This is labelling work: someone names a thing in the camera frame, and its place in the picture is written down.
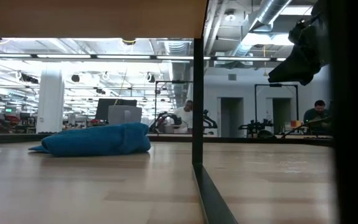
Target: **wooden floor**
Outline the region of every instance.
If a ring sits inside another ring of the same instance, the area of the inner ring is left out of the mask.
[[[203,223],[191,145],[53,158],[0,145],[0,224]],[[329,149],[206,144],[205,168],[239,223],[334,223]]]

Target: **ductwork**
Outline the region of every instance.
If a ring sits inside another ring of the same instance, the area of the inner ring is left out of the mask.
[[[274,20],[281,14],[292,0],[263,0],[259,10],[246,16],[242,24],[243,40],[252,31],[269,32],[273,28]],[[244,57],[252,48],[251,45],[245,45],[243,40],[230,53],[230,56]],[[221,65],[221,67],[233,68],[232,63]]]
[[[190,43],[181,41],[166,41],[166,53],[168,55],[188,55],[190,50]],[[190,64],[182,62],[171,62],[173,80],[190,80]],[[173,85],[173,93],[177,106],[183,106],[186,102],[187,93],[183,92],[183,88],[188,90],[188,85],[183,84]]]

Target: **dark shirt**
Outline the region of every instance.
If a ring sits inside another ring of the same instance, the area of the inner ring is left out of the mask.
[[[304,113],[303,116],[303,122],[307,123],[309,121],[312,121],[314,119],[323,119],[323,118],[327,118],[329,116],[329,111],[328,110],[324,110],[322,113],[318,113],[314,108],[307,110]],[[318,124],[314,124],[312,126],[312,129],[314,132],[327,132],[327,128],[324,128],[321,126],[321,123]]]

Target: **doorway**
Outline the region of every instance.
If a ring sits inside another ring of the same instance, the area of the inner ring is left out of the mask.
[[[243,124],[243,98],[221,97],[219,137],[240,138],[238,127]]]
[[[283,132],[285,123],[291,122],[291,98],[273,98],[273,131]]]

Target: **person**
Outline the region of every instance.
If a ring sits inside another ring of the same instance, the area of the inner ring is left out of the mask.
[[[324,119],[329,117],[329,111],[325,108],[326,104],[323,100],[318,100],[314,103],[314,108],[307,110],[303,116],[303,122],[307,123],[310,121],[316,121],[319,119]],[[318,133],[328,133],[329,132],[330,123],[322,122],[318,124],[314,124],[312,126],[312,130]]]
[[[181,117],[180,133],[192,134],[192,100],[175,110],[174,114]]]

